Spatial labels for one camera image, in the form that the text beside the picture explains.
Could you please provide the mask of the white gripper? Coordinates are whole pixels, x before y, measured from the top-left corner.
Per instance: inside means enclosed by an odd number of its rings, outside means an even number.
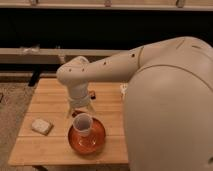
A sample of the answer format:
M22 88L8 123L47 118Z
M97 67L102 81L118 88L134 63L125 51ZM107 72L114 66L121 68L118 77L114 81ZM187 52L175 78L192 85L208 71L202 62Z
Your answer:
M70 115L72 114L72 108L80 108L87 106L90 103L90 96L87 90L70 91L68 101L70 107L67 111L66 118L69 118ZM92 113L95 113L95 109L91 103L89 104L89 110Z

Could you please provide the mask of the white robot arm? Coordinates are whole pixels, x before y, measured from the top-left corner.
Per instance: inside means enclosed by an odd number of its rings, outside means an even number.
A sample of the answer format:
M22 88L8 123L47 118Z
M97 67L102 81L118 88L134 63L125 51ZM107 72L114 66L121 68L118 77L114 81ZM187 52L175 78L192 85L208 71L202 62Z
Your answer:
M195 37L143 45L57 70L72 109L90 82L126 82L124 134L131 171L213 171L213 46Z

